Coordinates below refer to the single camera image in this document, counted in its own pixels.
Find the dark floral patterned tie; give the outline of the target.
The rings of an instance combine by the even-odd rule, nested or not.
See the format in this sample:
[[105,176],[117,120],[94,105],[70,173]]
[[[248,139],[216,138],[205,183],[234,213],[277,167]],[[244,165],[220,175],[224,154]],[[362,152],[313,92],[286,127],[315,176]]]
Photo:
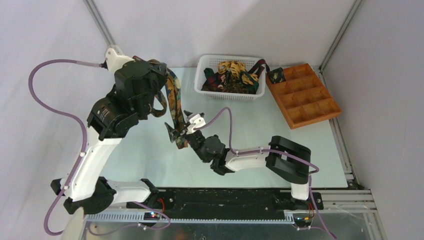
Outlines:
[[169,107],[170,115],[172,118],[174,129],[177,131],[181,131],[185,126],[186,122],[183,117],[183,110],[181,105],[181,85],[180,80],[177,75],[170,70],[166,69],[167,72],[167,80],[164,85],[166,91],[166,99],[165,95],[158,90],[157,84],[153,84],[154,97],[160,102],[162,105],[162,109],[158,110],[151,106],[150,113],[156,117],[162,117]]

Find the white plastic mesh basket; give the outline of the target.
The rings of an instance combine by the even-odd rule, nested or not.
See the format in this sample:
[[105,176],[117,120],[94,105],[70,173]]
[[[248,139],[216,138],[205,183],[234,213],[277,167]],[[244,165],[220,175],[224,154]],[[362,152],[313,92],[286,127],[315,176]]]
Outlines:
[[266,86],[266,66],[264,67],[261,75],[258,78],[258,89],[255,94],[249,93],[233,93],[233,92],[217,92],[217,91],[205,91],[202,90],[203,84],[206,82],[207,78],[204,74],[206,68],[211,68],[214,72],[218,70],[218,64],[223,61],[241,61],[245,64],[247,70],[250,70],[259,60],[262,60],[260,57],[252,56],[235,56],[235,55],[216,55],[216,54],[206,54],[200,57],[196,73],[194,77],[194,90],[206,97],[218,100],[240,100],[240,101],[254,101],[259,97],[262,97],[265,93]]

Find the orange compartment tray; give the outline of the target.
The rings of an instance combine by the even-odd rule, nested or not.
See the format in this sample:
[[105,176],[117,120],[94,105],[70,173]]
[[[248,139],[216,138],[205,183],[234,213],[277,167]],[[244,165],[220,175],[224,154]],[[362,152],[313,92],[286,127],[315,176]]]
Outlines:
[[338,117],[342,110],[308,64],[283,68],[285,82],[266,84],[290,129]]

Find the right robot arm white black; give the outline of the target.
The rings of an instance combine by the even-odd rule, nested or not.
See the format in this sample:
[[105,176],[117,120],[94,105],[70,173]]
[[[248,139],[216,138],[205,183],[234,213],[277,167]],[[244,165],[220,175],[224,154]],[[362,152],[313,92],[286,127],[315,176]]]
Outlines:
[[224,176],[245,169],[267,168],[290,183],[290,201],[295,208],[304,209],[310,204],[310,178],[319,168],[311,163],[312,151],[308,147],[275,135],[266,145],[234,149],[217,135],[203,136],[201,130],[211,125],[203,113],[184,114],[187,124],[180,135],[215,173]]

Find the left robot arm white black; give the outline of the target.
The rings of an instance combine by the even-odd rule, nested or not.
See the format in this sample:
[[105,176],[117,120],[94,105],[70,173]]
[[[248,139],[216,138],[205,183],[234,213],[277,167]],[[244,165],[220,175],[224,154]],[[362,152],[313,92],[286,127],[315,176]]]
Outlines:
[[69,214],[83,209],[85,214],[98,214],[111,205],[139,202],[153,208],[158,202],[157,188],[146,178],[137,181],[112,181],[101,172],[114,149],[129,130],[149,115],[160,117],[164,110],[154,108],[162,97],[168,80],[167,65],[157,60],[130,58],[118,67],[111,64],[115,83],[105,97],[92,107],[87,118],[85,149],[69,178],[55,179],[50,186],[59,197],[65,197]]

